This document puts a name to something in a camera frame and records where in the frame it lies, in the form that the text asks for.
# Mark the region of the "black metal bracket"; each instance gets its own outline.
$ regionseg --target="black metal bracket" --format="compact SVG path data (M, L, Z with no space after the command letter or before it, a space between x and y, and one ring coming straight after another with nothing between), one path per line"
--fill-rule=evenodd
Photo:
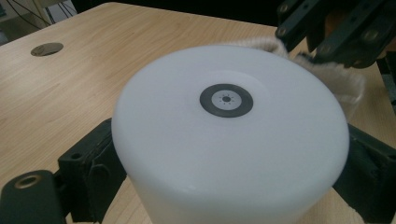
M333 188L369 223L390 223L396 211L396 149L349 125L349 155ZM33 171L9 181L0 223L102 222L126 177L111 137L111 119L58 160L59 171Z
M59 170L33 171L9 181L0 223L102 222L126 177L111 136L111 119L99 124L58 160Z
M338 8L347 17L325 36L326 17ZM309 51L316 50L313 63L368 67L396 35L394 0L286 0L277 15L276 37L288 51L306 37Z

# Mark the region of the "black ring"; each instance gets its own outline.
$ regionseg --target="black ring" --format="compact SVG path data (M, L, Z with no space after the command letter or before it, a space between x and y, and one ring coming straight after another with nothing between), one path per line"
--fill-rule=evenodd
M236 109L220 109L212 103L212 96L218 91L234 91L242 99L242 103ZM245 89L233 84L217 84L206 88L200 96L201 106L212 115L222 118L237 118L248 113L253 107L253 98Z

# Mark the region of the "metal grommet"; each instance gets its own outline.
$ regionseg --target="metal grommet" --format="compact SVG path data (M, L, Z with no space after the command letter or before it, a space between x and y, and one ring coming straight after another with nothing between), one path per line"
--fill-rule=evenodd
M21 179L19 179L14 187L16 189L27 189L37 184L41 180L41 175L27 175Z
M64 45L61 43L48 43L35 47L30 53L36 57L43 57L57 53L63 48Z

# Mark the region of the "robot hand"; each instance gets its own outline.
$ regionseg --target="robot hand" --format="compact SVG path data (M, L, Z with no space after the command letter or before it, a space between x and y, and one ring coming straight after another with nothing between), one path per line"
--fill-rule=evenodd
M288 51L306 37L313 63L368 67L395 42L394 0L286 0L277 14L276 37Z

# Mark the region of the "white cloth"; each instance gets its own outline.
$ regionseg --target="white cloth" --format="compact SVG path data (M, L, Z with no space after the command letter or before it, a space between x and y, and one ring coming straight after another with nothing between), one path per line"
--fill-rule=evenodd
M343 108L348 120L352 118L363 97L365 90L364 76L352 73L351 70L345 69L339 63L313 64L301 55L291 58L283 43L275 37L254 37L223 44L262 49L299 64L327 86Z

